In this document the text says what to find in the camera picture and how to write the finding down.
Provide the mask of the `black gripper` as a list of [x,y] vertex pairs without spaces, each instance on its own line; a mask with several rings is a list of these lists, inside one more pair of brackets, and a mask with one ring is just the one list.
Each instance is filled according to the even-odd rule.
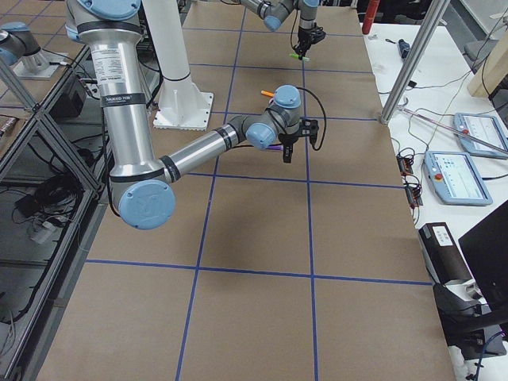
[[315,35],[317,30],[316,26],[311,28],[303,28],[302,26],[298,27],[298,43],[293,46],[294,53],[297,56],[306,58],[307,52],[316,40]]
[[305,134],[302,132],[302,128],[299,127],[294,133],[280,133],[278,135],[279,142],[283,146],[283,162],[288,164],[292,162],[293,156],[293,144],[296,143],[300,138],[304,137]]

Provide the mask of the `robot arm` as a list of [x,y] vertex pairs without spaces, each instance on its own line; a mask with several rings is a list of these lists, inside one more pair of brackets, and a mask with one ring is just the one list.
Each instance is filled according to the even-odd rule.
[[265,149],[276,140],[289,148],[302,135],[301,95],[285,84],[260,115],[238,116],[170,155],[156,157],[137,45],[144,13],[163,79],[159,115],[168,127],[207,127],[213,95],[191,79],[177,5],[154,1],[69,1],[67,34],[91,52],[102,115],[112,144],[110,205],[135,229],[155,229],[171,217],[171,185],[199,165],[243,141]]
[[310,48],[325,39],[326,32],[316,22],[320,4],[318,0],[283,0],[276,4],[270,1],[241,0],[237,3],[255,13],[271,32],[279,29],[293,12],[298,11],[298,43],[292,46],[298,60],[305,61]]

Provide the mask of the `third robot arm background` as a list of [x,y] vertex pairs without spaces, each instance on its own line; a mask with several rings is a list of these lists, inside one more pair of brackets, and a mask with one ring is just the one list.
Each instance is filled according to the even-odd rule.
[[45,52],[20,21],[1,25],[1,60],[22,79],[48,80],[60,65],[59,57]]

